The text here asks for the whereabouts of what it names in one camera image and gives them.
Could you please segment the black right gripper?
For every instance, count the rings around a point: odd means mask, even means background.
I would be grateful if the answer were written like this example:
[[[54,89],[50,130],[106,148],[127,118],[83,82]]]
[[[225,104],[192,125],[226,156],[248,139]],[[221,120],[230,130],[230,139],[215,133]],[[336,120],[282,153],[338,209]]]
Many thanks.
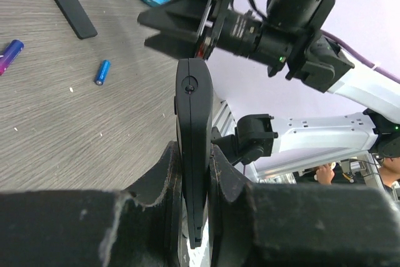
[[[234,9],[234,0],[170,0],[152,7],[139,14],[139,24],[163,33],[187,35],[156,34],[146,38],[144,45],[174,59],[207,60],[216,48],[250,58],[258,50],[266,14],[255,0],[247,1],[250,9],[246,13]],[[206,20],[211,25],[204,27]]]

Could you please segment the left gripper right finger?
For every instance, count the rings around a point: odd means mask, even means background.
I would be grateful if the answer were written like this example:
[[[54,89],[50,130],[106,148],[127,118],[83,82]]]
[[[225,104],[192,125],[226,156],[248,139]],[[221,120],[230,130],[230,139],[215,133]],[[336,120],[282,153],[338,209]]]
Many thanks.
[[[208,187],[211,266],[243,266],[246,260],[252,238],[248,182],[219,147],[212,145]]]

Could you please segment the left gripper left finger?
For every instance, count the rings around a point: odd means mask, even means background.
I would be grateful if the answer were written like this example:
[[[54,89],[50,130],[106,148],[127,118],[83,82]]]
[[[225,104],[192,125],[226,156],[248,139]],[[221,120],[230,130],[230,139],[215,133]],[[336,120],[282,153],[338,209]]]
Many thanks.
[[[123,214],[124,266],[182,266],[182,174],[178,144],[130,187]]]

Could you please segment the black remote control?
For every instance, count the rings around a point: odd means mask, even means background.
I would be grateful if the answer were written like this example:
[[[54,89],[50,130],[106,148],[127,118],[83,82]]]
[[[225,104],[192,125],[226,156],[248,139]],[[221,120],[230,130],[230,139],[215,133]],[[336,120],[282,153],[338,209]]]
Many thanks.
[[[205,61],[178,61],[174,103],[189,243],[195,249],[203,238],[213,113],[213,84]]]

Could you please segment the blue battery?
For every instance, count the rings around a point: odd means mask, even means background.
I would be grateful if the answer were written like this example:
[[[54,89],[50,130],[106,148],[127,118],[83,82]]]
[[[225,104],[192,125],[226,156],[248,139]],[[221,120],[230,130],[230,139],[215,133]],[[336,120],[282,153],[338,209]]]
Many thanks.
[[[106,76],[108,75],[109,68],[111,67],[111,62],[108,60],[104,60],[97,72],[95,77],[95,84],[98,86],[102,86],[106,80]]]

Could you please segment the black battery cover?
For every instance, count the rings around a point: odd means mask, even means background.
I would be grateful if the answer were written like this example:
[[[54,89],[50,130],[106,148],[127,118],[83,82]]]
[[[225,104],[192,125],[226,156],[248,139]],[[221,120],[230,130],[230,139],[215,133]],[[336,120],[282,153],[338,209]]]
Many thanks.
[[[94,38],[98,35],[96,28],[79,0],[54,1],[80,40]]]

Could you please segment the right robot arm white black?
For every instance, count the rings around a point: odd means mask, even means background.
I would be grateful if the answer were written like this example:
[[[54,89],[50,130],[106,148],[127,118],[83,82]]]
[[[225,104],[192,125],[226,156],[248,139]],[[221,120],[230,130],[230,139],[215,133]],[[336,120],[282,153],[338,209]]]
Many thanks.
[[[267,67],[275,76],[298,79],[320,93],[348,98],[365,107],[372,133],[368,150],[399,156],[399,81],[371,67],[349,46],[321,27],[335,0],[267,0],[245,14],[234,0],[170,0],[138,16],[157,30],[145,46],[176,59],[207,60],[216,48]]]

